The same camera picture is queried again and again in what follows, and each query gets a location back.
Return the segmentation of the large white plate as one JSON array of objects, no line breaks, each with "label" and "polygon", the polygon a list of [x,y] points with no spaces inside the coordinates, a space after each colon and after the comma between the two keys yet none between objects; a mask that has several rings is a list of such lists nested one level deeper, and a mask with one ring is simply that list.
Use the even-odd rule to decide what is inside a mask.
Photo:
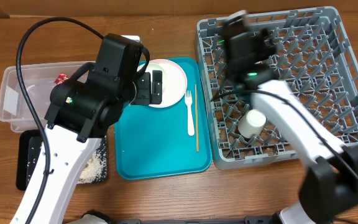
[{"label": "large white plate", "polygon": [[151,60],[146,72],[162,71],[162,102],[150,105],[153,108],[167,108],[178,103],[186,92],[188,80],[184,69],[179,64],[167,59]]}]

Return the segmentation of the white plastic fork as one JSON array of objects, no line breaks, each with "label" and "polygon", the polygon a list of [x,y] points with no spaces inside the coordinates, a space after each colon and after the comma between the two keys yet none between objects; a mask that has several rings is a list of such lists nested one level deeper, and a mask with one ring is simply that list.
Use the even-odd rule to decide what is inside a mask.
[{"label": "white plastic fork", "polygon": [[192,99],[191,91],[187,90],[185,92],[185,104],[187,107],[187,125],[188,125],[187,130],[189,136],[193,136],[195,134],[195,127],[194,127],[193,115],[191,109],[192,103],[193,103],[193,99]]}]

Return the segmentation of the white plastic cup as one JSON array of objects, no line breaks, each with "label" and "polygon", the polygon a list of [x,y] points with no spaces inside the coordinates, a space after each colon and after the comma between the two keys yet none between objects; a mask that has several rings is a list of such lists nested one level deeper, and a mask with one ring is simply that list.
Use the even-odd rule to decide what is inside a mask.
[{"label": "white plastic cup", "polygon": [[245,138],[258,136],[267,119],[265,115],[258,110],[249,110],[238,122],[237,128],[240,134]]}]

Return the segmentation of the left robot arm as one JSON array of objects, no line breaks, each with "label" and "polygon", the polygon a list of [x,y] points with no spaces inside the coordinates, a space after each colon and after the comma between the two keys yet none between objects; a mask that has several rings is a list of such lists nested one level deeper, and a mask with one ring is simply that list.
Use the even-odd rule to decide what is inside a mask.
[{"label": "left robot arm", "polygon": [[145,89],[149,51],[140,42],[108,34],[95,62],[84,63],[50,94],[41,126],[42,147],[12,223],[61,223],[87,161],[124,108]]}]

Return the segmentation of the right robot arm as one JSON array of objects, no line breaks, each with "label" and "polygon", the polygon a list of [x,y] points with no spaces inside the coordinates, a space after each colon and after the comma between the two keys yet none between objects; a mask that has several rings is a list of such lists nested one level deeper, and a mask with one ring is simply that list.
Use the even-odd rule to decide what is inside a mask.
[{"label": "right robot arm", "polygon": [[348,147],[301,104],[287,82],[264,60],[277,48],[267,29],[250,30],[245,10],[223,22],[232,94],[247,95],[296,151],[306,169],[298,202],[272,215],[272,223],[332,223],[358,205],[358,146]]}]

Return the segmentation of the red snack wrapper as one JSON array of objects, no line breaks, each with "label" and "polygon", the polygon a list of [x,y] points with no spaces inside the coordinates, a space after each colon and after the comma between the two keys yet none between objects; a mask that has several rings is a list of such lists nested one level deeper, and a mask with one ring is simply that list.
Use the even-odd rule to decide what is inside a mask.
[{"label": "red snack wrapper", "polygon": [[54,84],[59,85],[68,79],[69,77],[66,74],[60,73],[57,79],[54,81]]}]

